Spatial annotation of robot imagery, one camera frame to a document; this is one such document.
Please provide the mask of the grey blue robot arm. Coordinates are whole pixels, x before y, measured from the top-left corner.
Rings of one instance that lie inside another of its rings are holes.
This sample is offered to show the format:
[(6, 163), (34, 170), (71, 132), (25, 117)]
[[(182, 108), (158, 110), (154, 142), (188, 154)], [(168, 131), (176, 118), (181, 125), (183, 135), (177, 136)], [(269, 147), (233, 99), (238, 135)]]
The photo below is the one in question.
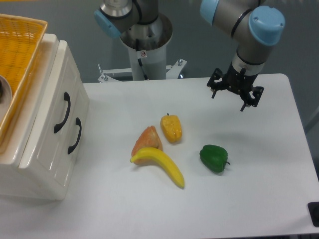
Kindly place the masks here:
[[(264, 89), (253, 84), (281, 38), (283, 14), (261, 0), (204, 0), (200, 15), (239, 44), (227, 72), (215, 69), (207, 86), (214, 94), (239, 95), (244, 108), (256, 107)], [(166, 46), (173, 30), (156, 0), (105, 0), (94, 18), (128, 49), (134, 80), (166, 78)]]

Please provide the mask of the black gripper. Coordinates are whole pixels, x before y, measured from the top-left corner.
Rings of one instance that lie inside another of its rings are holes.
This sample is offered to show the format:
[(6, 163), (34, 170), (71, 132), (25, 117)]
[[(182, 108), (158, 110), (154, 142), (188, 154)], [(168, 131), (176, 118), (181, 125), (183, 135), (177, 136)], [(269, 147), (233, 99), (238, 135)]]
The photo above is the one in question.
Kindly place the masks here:
[(246, 107), (257, 107), (264, 87), (254, 87), (253, 84), (260, 71), (261, 65), (252, 65), (243, 61), (232, 61), (225, 75), (216, 68), (207, 82), (207, 87), (213, 93), (211, 98), (214, 99), (217, 91), (226, 89), (239, 95), (243, 100), (241, 112)]

